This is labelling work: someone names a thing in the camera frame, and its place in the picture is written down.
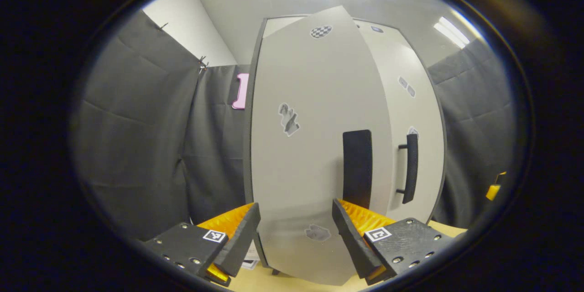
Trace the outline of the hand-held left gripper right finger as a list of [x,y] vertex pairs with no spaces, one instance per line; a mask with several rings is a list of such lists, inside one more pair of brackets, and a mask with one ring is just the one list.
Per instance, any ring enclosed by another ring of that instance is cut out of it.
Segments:
[[454,240],[417,219],[395,221],[340,199],[333,200],[332,217],[357,275],[369,286],[411,271]]

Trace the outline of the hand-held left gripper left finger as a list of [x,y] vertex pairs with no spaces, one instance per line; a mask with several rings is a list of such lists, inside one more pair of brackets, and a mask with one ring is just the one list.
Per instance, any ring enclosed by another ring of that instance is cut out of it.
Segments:
[[254,202],[199,224],[179,223],[145,247],[190,276],[227,287],[240,271],[260,220]]

